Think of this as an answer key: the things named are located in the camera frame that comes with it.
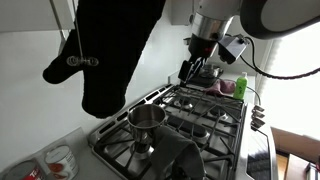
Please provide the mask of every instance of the window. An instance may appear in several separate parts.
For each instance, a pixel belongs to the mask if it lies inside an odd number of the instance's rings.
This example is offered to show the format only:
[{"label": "window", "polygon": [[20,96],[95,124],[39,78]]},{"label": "window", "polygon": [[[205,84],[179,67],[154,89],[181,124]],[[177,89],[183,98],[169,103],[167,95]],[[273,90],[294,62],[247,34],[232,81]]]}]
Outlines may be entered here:
[{"label": "window", "polygon": [[[320,23],[274,40],[265,71],[290,76],[318,67]],[[271,126],[320,140],[320,73],[287,81],[263,77],[258,91]]]}]

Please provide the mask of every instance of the black cloth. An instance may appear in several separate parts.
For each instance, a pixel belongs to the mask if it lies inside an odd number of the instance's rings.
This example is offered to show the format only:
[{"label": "black cloth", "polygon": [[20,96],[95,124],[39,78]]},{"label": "black cloth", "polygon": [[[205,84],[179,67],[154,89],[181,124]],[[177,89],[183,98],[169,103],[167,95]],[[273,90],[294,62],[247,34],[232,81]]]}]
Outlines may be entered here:
[{"label": "black cloth", "polygon": [[190,139],[162,126],[155,130],[152,146],[154,151],[150,161],[158,176],[161,176],[161,173],[174,161],[191,179],[202,180],[205,177],[200,151]]},{"label": "black cloth", "polygon": [[70,32],[62,53],[43,72],[59,84],[83,71],[83,109],[97,118],[118,112],[145,44],[160,19],[165,0],[79,0],[77,20],[84,56],[99,65],[69,66],[67,58],[80,57],[77,33]]}]

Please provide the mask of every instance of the oven mitt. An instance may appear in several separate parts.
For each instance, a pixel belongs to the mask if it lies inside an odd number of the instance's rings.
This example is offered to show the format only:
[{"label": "oven mitt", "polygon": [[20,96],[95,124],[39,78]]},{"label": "oven mitt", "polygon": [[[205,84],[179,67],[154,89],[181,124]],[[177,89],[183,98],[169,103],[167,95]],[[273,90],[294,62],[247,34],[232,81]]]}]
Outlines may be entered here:
[{"label": "oven mitt", "polygon": [[160,19],[165,0],[79,0],[77,20],[83,55],[98,66],[69,66],[67,58],[80,56],[77,33],[72,30],[62,53],[43,72],[58,84],[83,71],[83,109],[97,118],[117,113],[142,50]]},{"label": "oven mitt", "polygon": [[213,86],[205,89],[207,94],[214,95],[224,95],[232,94],[236,88],[236,83],[230,80],[217,79]]},{"label": "oven mitt", "polygon": [[156,172],[163,173],[175,161],[188,177],[192,179],[205,177],[198,146],[176,131],[166,126],[157,128],[154,132],[153,147],[150,161]]}]

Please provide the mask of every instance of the green bottle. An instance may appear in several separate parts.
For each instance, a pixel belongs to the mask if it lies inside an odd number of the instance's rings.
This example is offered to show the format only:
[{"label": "green bottle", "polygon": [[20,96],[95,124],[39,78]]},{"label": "green bottle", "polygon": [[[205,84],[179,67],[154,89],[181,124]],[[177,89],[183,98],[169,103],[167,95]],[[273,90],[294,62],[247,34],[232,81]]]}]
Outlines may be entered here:
[{"label": "green bottle", "polygon": [[236,81],[236,88],[233,93],[233,97],[236,99],[243,99],[244,93],[246,92],[247,88],[247,73],[243,72],[242,76],[240,76]]}]

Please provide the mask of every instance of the stovetop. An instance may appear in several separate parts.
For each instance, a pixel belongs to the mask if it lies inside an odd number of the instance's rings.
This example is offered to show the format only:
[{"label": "stovetop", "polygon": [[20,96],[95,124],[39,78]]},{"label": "stovetop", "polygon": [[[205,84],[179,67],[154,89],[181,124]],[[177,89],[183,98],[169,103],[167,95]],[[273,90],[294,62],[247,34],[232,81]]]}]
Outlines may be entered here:
[{"label": "stovetop", "polygon": [[246,104],[178,85],[167,85],[147,95],[92,133],[89,142],[93,153],[123,179],[172,179],[170,167],[162,177],[155,176],[149,159],[153,147],[139,146],[130,134],[128,113],[138,105],[152,103],[166,111],[166,126],[198,145],[206,171],[204,179],[234,176]]}]

